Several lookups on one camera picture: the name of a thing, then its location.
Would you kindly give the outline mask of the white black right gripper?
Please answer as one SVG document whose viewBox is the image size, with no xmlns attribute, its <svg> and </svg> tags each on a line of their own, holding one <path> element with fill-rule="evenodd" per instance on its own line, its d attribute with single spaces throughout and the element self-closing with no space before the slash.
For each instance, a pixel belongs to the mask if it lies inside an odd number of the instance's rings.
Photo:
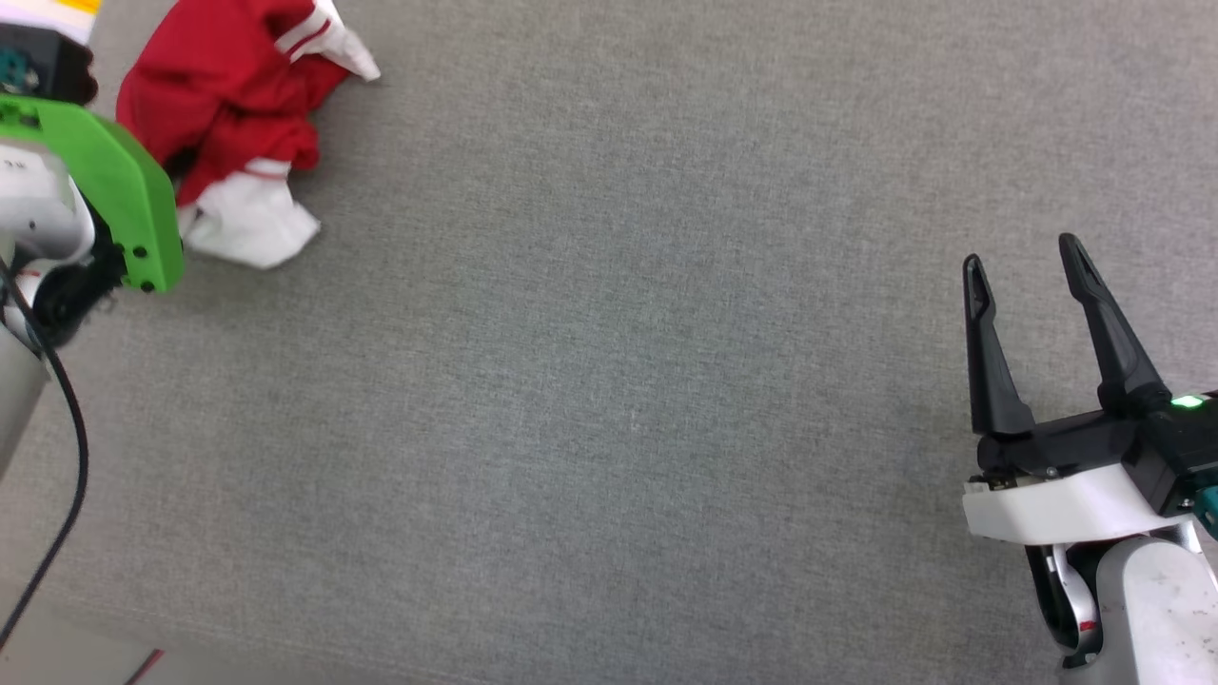
<svg viewBox="0 0 1218 685">
<path fill-rule="evenodd" d="M 980 438 L 980 472 L 963 494 L 967 528 L 974 538 L 1021 546 L 1069 546 L 1183 524 L 1200 494 L 1200 413 L 1158 411 L 1170 403 L 1169 388 L 1091 256 L 1071 233 L 1060 235 L 1058 247 L 1069 293 L 1085 313 L 1105 413 L 1037 424 L 999 339 L 987 269 L 977 254 L 967 256 L 970 407 Z"/>
</svg>

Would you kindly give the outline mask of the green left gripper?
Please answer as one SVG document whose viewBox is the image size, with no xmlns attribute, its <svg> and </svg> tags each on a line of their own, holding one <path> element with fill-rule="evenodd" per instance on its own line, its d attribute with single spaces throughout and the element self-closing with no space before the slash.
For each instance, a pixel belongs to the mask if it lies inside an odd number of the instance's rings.
<svg viewBox="0 0 1218 685">
<path fill-rule="evenodd" d="M 166 293 L 186 269 L 177 196 L 164 169 L 129 130 L 76 104 L 5 95 L 2 139 L 45 145 L 110 238 L 125 247 L 125 284 Z"/>
</svg>

